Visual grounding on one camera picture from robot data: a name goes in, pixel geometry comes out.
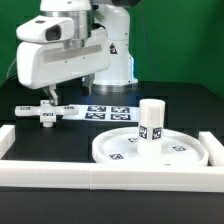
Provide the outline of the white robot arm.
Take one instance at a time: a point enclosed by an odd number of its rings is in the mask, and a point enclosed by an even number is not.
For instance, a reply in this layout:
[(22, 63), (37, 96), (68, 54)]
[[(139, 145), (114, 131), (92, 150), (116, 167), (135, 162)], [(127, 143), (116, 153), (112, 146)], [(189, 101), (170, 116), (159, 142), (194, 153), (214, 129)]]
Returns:
[(82, 78), (91, 88), (122, 88), (137, 82), (129, 53), (130, 16), (141, 0), (41, 0), (41, 14), (16, 30), (19, 82), (42, 88), (58, 104), (58, 83)]

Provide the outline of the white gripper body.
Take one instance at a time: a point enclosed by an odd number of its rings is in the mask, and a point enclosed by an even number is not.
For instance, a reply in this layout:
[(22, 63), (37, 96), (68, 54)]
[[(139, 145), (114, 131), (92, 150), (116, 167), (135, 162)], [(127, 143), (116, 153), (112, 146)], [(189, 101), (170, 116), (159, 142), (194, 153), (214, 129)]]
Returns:
[(105, 29), (93, 30), (81, 48), (65, 49), (63, 42), (22, 42), (17, 49), (19, 82), (31, 89), (100, 72), (109, 65), (110, 50)]

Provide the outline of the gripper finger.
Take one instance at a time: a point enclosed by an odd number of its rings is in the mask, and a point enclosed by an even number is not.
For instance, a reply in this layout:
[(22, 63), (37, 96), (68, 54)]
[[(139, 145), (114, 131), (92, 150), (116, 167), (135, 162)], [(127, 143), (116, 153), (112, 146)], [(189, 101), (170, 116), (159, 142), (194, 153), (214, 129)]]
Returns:
[(95, 79), (95, 74), (90, 74), (82, 78), (81, 90), (82, 90), (83, 96), (87, 97), (91, 94), (94, 79)]
[(58, 105), (58, 95), (56, 93), (56, 85), (52, 84), (43, 88), (43, 91), (48, 96), (50, 105), (57, 106)]

